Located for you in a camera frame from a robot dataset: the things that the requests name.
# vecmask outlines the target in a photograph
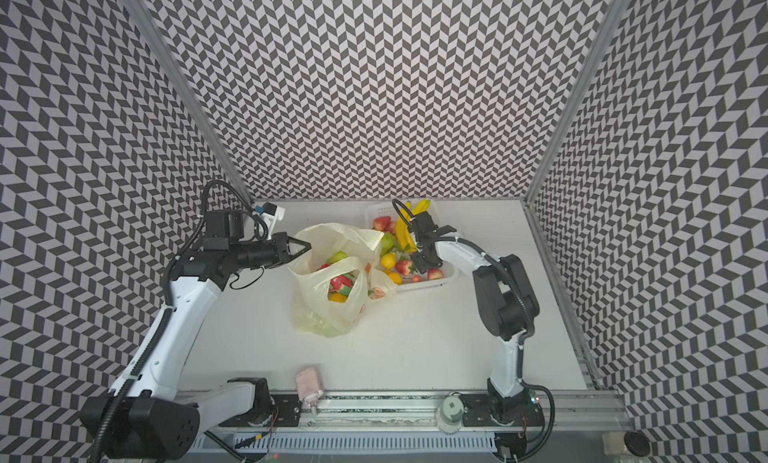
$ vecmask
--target metal vent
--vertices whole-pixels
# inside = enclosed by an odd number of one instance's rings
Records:
[[[235,434],[235,444],[255,436],[252,432]],[[208,452],[218,447],[198,438],[190,451]],[[255,441],[238,451],[243,453],[263,453],[269,438]],[[439,451],[441,453],[480,453],[496,451],[493,433],[484,431],[459,432],[456,435],[444,435],[433,431],[312,431],[303,433],[290,431],[283,435],[275,434],[270,443],[270,451],[279,453],[312,453],[314,455],[370,455],[396,453],[422,453]]]

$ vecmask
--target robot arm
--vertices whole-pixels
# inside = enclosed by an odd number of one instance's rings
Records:
[[[284,214],[276,205],[207,211],[208,192],[216,184],[234,192],[220,180],[206,185],[202,221],[166,270],[165,301],[148,334],[110,392],[89,397],[80,411],[94,437],[91,461],[100,461],[102,452],[110,458],[180,458],[198,434],[260,404],[256,383],[248,381],[174,401],[200,327],[230,276],[281,266],[310,249],[307,242],[274,233]],[[256,223],[250,240],[243,240],[245,218]]]
[[[401,217],[409,213],[402,202],[392,204]],[[410,214],[408,223],[418,251],[411,259],[419,273],[439,268],[447,261],[473,278],[478,312],[485,328],[498,337],[494,365],[488,379],[492,414],[504,422],[526,396],[522,378],[523,343],[534,332],[539,306],[522,261],[514,255],[485,253],[452,227],[441,227],[427,212]]]

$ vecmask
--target yellow banana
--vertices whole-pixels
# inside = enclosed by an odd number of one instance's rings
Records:
[[[408,244],[408,240],[406,240],[406,231],[408,231],[406,222],[403,221],[402,218],[398,218],[397,223],[395,223],[395,238],[397,239],[398,246],[403,249],[405,249]]]
[[[429,204],[431,203],[431,200],[424,199],[418,202],[418,205],[416,205],[416,208],[413,210],[413,214],[420,214],[422,211],[427,211],[427,208],[429,208]]]
[[[406,206],[408,209],[411,209],[411,202],[406,201]],[[408,225],[403,223],[403,233],[406,235],[406,246],[402,247],[405,251],[408,253],[413,253],[416,251],[416,243],[413,241],[413,237],[411,237],[411,232],[408,231]]]

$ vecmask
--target black and white patterned wall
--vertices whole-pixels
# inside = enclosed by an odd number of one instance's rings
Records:
[[[534,205],[660,461],[768,461],[766,1],[633,0]]]
[[[522,196],[610,0],[144,0],[266,198]]]
[[[220,171],[117,0],[0,18],[0,454],[79,457]]]

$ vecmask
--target white plastic basket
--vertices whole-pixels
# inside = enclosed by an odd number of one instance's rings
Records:
[[[416,204],[421,201],[421,198],[411,198],[411,203],[415,207]],[[437,209],[437,202],[432,201],[432,203],[429,205],[429,209],[427,210],[429,212],[429,215],[432,217],[432,221],[435,222],[435,224],[439,227],[440,226],[440,213]],[[365,212],[366,216],[366,226],[365,228],[373,228],[373,220],[379,217],[390,217],[393,220],[396,220],[398,218],[397,212],[395,211],[395,208],[392,206],[392,201],[386,201],[384,203],[378,203],[369,206],[366,208]],[[422,275],[424,278],[424,281],[418,282],[418,283],[407,283],[407,279],[403,279],[403,284],[397,287],[397,291],[409,291],[412,289],[421,289],[421,288],[430,288],[433,286],[440,286],[445,285],[447,283],[452,282],[456,277],[458,276],[458,270],[455,266],[451,265],[448,262],[443,263],[443,265],[440,267],[440,270],[442,271],[442,278],[441,279],[427,279],[426,275]]]

